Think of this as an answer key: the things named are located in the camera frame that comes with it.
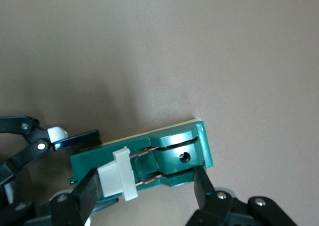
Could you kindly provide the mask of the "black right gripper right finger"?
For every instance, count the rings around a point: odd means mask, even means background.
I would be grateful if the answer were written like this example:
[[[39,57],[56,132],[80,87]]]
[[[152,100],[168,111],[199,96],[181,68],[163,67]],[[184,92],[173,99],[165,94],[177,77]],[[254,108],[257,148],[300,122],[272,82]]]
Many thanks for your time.
[[[194,169],[194,193],[199,209],[187,226],[295,226],[272,199],[251,197],[247,203],[225,190],[217,190],[203,168]]]

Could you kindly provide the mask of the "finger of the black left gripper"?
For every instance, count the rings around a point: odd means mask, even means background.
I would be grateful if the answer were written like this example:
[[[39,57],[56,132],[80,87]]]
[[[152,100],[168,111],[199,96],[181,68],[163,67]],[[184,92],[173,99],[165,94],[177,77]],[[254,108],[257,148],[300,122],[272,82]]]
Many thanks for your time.
[[[98,130],[70,137],[61,127],[43,129],[39,121],[30,116],[1,117],[0,132],[21,135],[28,143],[28,146],[0,165],[2,184],[9,182],[17,173],[49,151],[63,150],[100,138]]]
[[[115,199],[111,199],[111,200],[108,200],[108,201],[103,201],[103,202],[97,203],[97,204],[95,205],[95,207],[93,208],[93,211],[101,211],[101,210],[104,210],[105,208],[110,207],[110,206],[116,204],[118,201],[119,201],[119,199],[118,199],[118,198],[115,198]]]

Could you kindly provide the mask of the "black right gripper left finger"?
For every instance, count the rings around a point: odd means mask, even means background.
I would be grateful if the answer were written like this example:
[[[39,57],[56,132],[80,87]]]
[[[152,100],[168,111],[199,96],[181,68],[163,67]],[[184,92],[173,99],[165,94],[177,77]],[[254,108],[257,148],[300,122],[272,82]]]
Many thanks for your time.
[[[49,212],[37,216],[28,210],[13,226],[83,226],[101,196],[98,170],[91,169],[70,193],[60,193],[49,203]]]

